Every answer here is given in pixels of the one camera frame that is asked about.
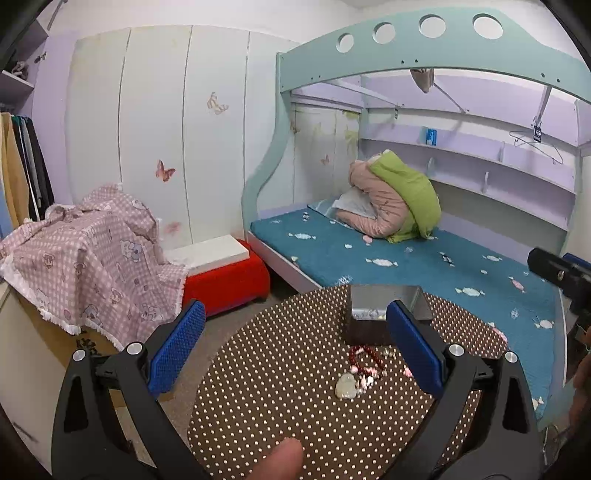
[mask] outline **silver screw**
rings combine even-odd
[[[464,354],[465,350],[462,345],[458,345],[457,343],[454,343],[449,346],[449,352],[453,356],[462,356]]]
[[[517,360],[519,360],[519,358],[517,357],[516,353],[507,352],[505,354],[505,360],[507,360],[510,364],[515,364],[517,363]]]
[[[134,343],[130,343],[127,346],[127,353],[129,353],[130,355],[137,355],[138,353],[140,353],[142,351],[142,344],[138,343],[138,342],[134,342]]]
[[[79,362],[85,356],[86,356],[86,352],[84,350],[76,350],[74,352],[74,355],[72,355],[72,358],[74,359],[75,362]]]

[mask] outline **brown polka dot tablecloth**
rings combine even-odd
[[[395,351],[388,375],[354,400],[335,397],[349,370],[342,339],[348,287],[298,295],[257,315],[219,350],[197,390],[188,439],[215,479],[249,474],[283,438],[304,447],[300,480],[375,480],[402,451],[432,399]],[[493,329],[453,303],[426,294],[434,328],[469,353],[498,358],[506,344]],[[361,364],[374,366],[363,353]],[[479,401],[465,411],[441,459],[458,453]]]

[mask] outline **bed post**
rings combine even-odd
[[[282,53],[278,53],[275,60],[275,130],[267,153],[254,173],[246,181],[242,191],[242,223],[244,235],[250,230],[251,223],[258,219],[256,201],[261,189],[271,178],[285,153],[290,133],[291,92],[281,93],[280,76]]]

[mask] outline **black box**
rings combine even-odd
[[[351,285],[343,329],[345,341],[349,345],[392,345],[386,324],[386,309],[394,300],[401,300],[417,320],[433,320],[421,287]]]

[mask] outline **human hand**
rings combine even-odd
[[[299,440],[286,438],[252,469],[246,480],[297,480],[304,464]]]
[[[584,338],[585,345],[591,345],[591,327],[588,328]],[[581,416],[591,400],[585,391],[585,383],[591,377],[591,354],[588,354],[579,364],[577,372],[574,375],[573,386],[575,387],[573,404],[569,411],[569,422],[571,426],[576,426],[581,421]]]

